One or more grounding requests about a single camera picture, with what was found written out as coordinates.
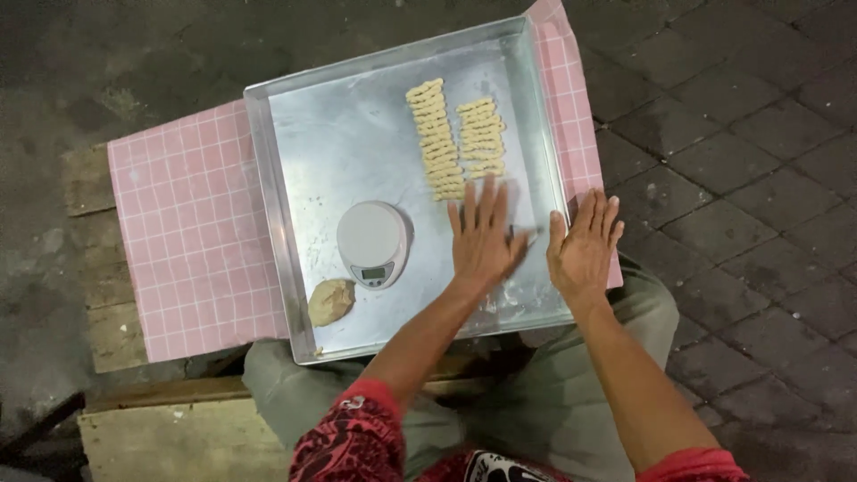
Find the forearm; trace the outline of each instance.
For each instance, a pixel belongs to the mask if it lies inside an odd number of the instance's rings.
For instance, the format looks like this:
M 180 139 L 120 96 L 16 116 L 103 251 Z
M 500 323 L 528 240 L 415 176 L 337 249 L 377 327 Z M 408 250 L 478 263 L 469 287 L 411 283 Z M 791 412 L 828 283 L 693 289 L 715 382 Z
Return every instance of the forearm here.
M 472 287 L 453 280 L 399 329 L 360 377 L 386 383 L 404 413 L 480 298 Z
M 606 298 L 576 310 L 620 440 L 638 473 L 681 449 L 719 447 L 655 360 L 622 328 Z

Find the person's right hand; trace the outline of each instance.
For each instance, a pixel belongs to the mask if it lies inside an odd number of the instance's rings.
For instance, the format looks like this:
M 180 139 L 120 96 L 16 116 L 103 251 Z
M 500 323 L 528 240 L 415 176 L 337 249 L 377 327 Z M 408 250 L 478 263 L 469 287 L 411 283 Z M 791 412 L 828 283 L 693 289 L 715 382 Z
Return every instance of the person's right hand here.
M 567 234 L 562 213 L 550 214 L 550 281 L 576 318 L 606 301 L 610 256 L 625 229 L 622 221 L 613 226 L 618 213 L 618 197 L 608 201 L 603 190 L 590 190 Z

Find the hand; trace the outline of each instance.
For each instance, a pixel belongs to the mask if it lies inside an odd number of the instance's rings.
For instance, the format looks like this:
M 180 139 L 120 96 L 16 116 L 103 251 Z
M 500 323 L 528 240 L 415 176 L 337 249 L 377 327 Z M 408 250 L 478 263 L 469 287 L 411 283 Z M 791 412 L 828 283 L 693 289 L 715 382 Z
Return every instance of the hand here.
M 618 213 L 618 197 L 608 201 L 603 190 L 590 190 L 567 235 L 562 214 L 559 211 L 550 214 L 550 281 L 575 318 L 585 316 L 589 306 L 607 299 L 610 256 L 625 230 L 622 221 L 613 227 Z
M 493 176 L 485 178 L 478 206 L 473 183 L 464 187 L 463 226 L 456 204 L 446 205 L 452 226 L 453 281 L 475 290 L 479 298 L 506 278 L 524 256 L 527 233 L 508 239 L 507 209 L 506 184 L 501 184 L 495 193 Z

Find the digital kitchen scale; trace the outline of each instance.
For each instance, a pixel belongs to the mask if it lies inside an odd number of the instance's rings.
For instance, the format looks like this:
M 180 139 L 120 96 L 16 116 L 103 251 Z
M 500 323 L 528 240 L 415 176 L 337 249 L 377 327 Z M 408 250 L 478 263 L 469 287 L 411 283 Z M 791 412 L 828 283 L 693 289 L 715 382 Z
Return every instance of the digital kitchen scale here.
M 336 242 L 345 269 L 369 290 L 390 286 L 408 257 L 405 220 L 386 202 L 359 202 L 345 211 L 336 229 Z

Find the dough ball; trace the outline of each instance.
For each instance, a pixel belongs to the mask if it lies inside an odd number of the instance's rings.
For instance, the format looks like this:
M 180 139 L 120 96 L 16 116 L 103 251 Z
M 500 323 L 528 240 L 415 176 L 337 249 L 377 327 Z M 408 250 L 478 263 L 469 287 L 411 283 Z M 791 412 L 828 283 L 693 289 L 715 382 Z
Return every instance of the dough ball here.
M 327 326 L 345 316 L 354 304 L 354 281 L 324 280 L 309 297 L 309 320 L 314 327 Z

